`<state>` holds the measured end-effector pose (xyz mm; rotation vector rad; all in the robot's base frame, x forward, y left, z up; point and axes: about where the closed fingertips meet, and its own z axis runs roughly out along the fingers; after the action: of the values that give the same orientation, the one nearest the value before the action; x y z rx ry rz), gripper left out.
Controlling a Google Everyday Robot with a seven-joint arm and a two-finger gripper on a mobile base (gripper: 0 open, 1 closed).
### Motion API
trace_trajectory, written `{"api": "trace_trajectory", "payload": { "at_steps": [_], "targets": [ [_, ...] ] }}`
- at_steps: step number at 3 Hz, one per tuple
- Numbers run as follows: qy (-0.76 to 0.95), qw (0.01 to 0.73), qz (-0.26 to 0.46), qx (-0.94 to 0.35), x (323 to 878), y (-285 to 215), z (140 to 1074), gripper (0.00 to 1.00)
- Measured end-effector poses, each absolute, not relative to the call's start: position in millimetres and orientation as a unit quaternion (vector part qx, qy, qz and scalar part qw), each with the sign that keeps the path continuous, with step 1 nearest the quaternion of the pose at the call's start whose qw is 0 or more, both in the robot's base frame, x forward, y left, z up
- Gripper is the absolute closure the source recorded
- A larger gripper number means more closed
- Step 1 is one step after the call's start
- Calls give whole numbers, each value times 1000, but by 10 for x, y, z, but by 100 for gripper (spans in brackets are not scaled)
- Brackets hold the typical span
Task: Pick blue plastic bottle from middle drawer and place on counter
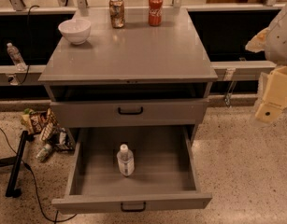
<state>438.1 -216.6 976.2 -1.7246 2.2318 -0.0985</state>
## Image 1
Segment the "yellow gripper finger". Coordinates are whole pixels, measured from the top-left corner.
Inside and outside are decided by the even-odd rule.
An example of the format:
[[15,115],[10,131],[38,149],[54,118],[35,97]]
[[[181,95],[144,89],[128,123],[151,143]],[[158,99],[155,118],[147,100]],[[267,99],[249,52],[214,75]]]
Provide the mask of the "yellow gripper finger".
[[263,123],[276,120],[287,107],[287,66],[281,66],[267,75],[262,101],[255,118]]
[[245,50],[258,53],[260,51],[268,51],[267,35],[269,29],[265,28],[255,35],[245,46]]

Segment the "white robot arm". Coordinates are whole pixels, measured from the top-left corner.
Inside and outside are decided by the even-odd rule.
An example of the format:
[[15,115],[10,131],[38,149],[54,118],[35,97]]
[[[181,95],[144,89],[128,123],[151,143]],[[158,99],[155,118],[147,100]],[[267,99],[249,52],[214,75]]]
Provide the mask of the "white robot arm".
[[245,50],[263,51],[265,58],[276,65],[266,76],[254,115],[257,121],[271,123],[287,107],[287,3],[272,22],[247,43]]

